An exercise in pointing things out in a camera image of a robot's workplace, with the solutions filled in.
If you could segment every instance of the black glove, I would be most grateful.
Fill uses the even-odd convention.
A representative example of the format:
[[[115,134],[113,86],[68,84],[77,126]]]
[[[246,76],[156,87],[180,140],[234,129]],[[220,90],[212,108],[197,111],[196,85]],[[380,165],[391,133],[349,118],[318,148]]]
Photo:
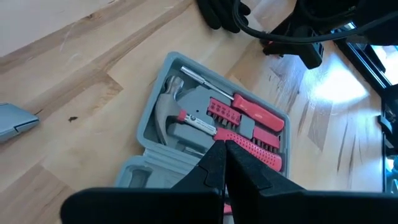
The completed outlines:
[[[197,4],[208,26],[212,29],[219,29],[221,26],[232,32],[238,33],[239,29],[234,19],[232,18],[233,3],[237,0],[197,0]],[[249,21],[245,16],[250,14],[250,8],[247,5],[240,3],[239,16],[246,25]]]

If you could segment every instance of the gray plastic case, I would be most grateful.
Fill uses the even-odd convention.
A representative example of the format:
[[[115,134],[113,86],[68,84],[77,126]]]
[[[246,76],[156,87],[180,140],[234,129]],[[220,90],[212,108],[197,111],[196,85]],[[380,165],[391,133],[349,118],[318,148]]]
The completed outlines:
[[[274,113],[279,118],[283,119],[285,122],[285,126],[283,130],[279,133],[280,136],[280,152],[284,153],[285,156],[283,158],[283,168],[281,174],[285,177],[289,177],[289,160],[290,160],[290,121],[289,117],[283,113],[281,110],[275,108],[259,97],[253,95],[251,92],[245,90],[244,88],[237,86],[236,84],[226,80],[224,77],[218,75],[214,71],[207,69],[206,67],[200,65],[199,63],[187,58],[186,56],[177,53],[171,52],[167,55],[163,67],[160,70],[158,77],[154,83],[154,87],[152,89],[152,93],[148,98],[146,107],[142,114],[141,120],[138,125],[137,130],[137,140],[143,145],[146,149],[142,156],[134,156],[130,158],[122,167],[118,178],[116,180],[115,186],[117,187],[130,187],[127,183],[136,182],[140,183],[142,181],[142,177],[136,177],[137,180],[133,180],[131,173],[132,167],[135,169],[141,169],[137,171],[136,174],[145,173],[146,170],[151,170],[149,174],[148,181],[145,185],[141,187],[172,187],[173,184],[176,184],[184,175],[188,174],[193,167],[200,160],[200,156],[198,154],[192,154],[191,152],[184,151],[184,147],[188,145],[184,145],[181,143],[181,138],[175,138],[172,136],[175,126],[169,127],[168,134],[170,135],[170,146],[165,146],[158,142],[155,124],[154,124],[154,106],[157,101],[159,94],[161,94],[165,88],[164,83],[166,79],[172,75],[178,76],[184,80],[183,90],[180,94],[177,95],[177,103],[187,110],[188,113],[195,115],[196,117],[209,122],[214,125],[213,119],[210,116],[206,115],[205,110],[196,110],[194,105],[206,104],[206,100],[202,99],[199,101],[195,100],[184,100],[187,98],[187,95],[193,94],[192,92],[196,89],[200,89],[200,91],[207,91],[207,95],[217,97],[217,100],[222,101],[227,105],[231,105],[229,99],[225,96],[220,95],[219,93],[213,90],[207,90],[206,87],[201,86],[195,80],[192,80],[189,76],[185,75],[180,71],[181,66],[186,66],[190,70],[196,72],[201,75],[203,78],[208,80],[213,85],[222,89],[230,95],[233,93],[239,93],[245,99],[257,103],[263,108],[269,110]],[[203,139],[199,141],[192,141],[192,144],[196,144],[197,142],[205,142],[205,146],[209,145],[212,141],[211,136],[206,135],[194,135],[193,138],[200,138],[198,136],[203,136]],[[198,151],[204,150],[201,153],[205,153],[205,150],[208,150],[206,147],[198,147]],[[166,178],[158,178],[159,176],[167,175]],[[165,184],[163,180],[167,179],[170,181],[169,184]]]

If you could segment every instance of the wooden surface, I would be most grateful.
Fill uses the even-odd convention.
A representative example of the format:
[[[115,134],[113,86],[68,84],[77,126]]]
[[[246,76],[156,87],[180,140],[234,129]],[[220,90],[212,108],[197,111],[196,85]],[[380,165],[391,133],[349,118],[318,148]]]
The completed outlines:
[[[251,27],[265,30],[295,3],[246,2]],[[332,42],[324,44],[322,66],[307,70],[298,57],[266,57],[242,32],[209,30],[193,0],[106,4],[0,59],[0,102],[42,121],[0,146],[0,223],[56,223],[71,193],[112,186],[121,164],[142,153],[137,124],[170,51],[289,114],[296,183],[381,191],[380,98]]]

